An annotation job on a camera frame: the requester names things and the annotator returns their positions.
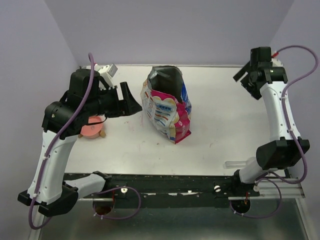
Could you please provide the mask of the pet food bag pink white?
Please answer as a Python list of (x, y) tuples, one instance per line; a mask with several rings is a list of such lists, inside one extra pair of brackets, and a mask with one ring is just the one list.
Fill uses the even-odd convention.
[(153, 66), (140, 92), (142, 109), (153, 126), (174, 144), (191, 134), (192, 104), (181, 70)]

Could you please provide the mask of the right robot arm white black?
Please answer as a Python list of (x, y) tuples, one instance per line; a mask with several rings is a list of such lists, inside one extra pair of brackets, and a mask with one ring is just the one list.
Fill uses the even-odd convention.
[(253, 48), (249, 62), (233, 77), (254, 99), (263, 99), (270, 130), (270, 141), (257, 148), (255, 160), (235, 172), (238, 179), (230, 183), (230, 191), (236, 196), (258, 178), (305, 161), (310, 149), (296, 127), (287, 93), (290, 83), (276, 56), (269, 46)]

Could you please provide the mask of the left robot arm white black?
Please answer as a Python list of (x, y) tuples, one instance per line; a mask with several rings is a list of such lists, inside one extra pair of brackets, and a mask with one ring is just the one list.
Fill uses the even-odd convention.
[(81, 133), (89, 126), (89, 118), (118, 118), (142, 111), (130, 92), (127, 82), (120, 83), (123, 99), (117, 87), (106, 86), (104, 78), (89, 69), (77, 69), (70, 76), (69, 88), (59, 101), (48, 105), (42, 122), (42, 150), (30, 187), (19, 193), (17, 200), (26, 206), (38, 206), (46, 217), (68, 213), (76, 202), (91, 194), (104, 198), (110, 194), (111, 176), (95, 171), (76, 180), (64, 180), (71, 150)]

